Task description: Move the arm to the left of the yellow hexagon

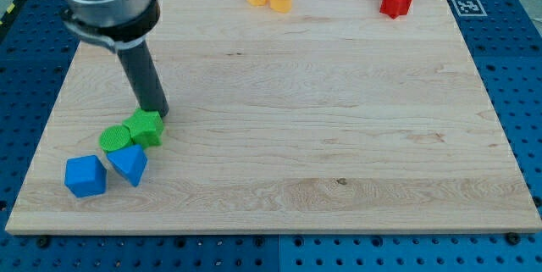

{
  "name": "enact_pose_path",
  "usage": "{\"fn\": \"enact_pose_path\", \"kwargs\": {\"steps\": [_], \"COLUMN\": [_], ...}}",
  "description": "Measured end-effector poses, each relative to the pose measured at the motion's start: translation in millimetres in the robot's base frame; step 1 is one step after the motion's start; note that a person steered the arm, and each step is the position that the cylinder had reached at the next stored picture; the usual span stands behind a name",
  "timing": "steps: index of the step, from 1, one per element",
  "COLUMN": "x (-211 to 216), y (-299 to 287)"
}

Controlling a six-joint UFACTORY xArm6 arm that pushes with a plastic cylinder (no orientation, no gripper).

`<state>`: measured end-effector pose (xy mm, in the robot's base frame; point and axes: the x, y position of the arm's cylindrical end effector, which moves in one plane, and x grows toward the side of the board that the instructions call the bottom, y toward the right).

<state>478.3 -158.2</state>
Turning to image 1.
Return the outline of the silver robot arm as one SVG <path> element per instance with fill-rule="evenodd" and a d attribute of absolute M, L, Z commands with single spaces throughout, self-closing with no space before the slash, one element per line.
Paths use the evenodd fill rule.
<path fill-rule="evenodd" d="M 158 23 L 158 0 L 65 0 L 61 17 L 83 42 L 113 53 L 133 48 Z"/>

